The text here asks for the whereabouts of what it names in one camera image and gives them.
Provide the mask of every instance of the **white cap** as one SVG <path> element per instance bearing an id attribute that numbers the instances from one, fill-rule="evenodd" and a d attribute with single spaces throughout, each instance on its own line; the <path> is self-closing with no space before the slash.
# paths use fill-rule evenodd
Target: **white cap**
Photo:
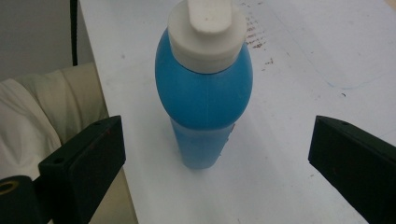
<path id="1" fill-rule="evenodd" d="M 231 66 L 246 32 L 245 16 L 231 0 L 184 0 L 169 15 L 172 53 L 196 73 L 217 73 Z"/>

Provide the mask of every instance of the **bottle body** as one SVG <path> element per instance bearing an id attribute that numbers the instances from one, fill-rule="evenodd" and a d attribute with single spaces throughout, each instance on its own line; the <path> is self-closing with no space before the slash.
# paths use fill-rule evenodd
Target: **bottle body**
<path id="1" fill-rule="evenodd" d="M 242 46 L 229 68 L 199 74 L 177 62 L 165 30 L 157 49 L 155 76 L 185 165 L 210 167 L 248 105 L 253 77 L 247 46 Z"/>

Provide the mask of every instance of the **blue bottle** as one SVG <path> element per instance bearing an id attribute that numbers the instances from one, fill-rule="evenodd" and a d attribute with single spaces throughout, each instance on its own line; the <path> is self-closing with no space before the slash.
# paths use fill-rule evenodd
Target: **blue bottle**
<path id="1" fill-rule="evenodd" d="M 230 0 L 183 1 L 169 16 L 156 84 L 191 169 L 216 162 L 248 105 L 253 77 L 246 30 L 245 16 Z"/>

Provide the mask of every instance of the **white table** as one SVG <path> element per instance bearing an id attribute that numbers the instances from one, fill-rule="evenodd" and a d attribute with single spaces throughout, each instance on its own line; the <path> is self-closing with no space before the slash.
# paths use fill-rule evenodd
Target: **white table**
<path id="1" fill-rule="evenodd" d="M 184 167 L 155 86 L 177 0 L 80 0 L 139 223 L 366 223 L 307 155 L 316 115 L 396 145 L 396 12 L 377 0 L 239 0 L 253 93 L 210 169 Z"/>

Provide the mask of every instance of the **white fabric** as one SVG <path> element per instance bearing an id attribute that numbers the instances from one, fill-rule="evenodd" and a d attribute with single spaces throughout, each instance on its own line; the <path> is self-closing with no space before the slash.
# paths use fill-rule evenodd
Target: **white fabric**
<path id="1" fill-rule="evenodd" d="M 0 179 L 37 178 L 38 163 L 61 142 L 36 100 L 13 79 L 0 83 L 0 118 Z"/>

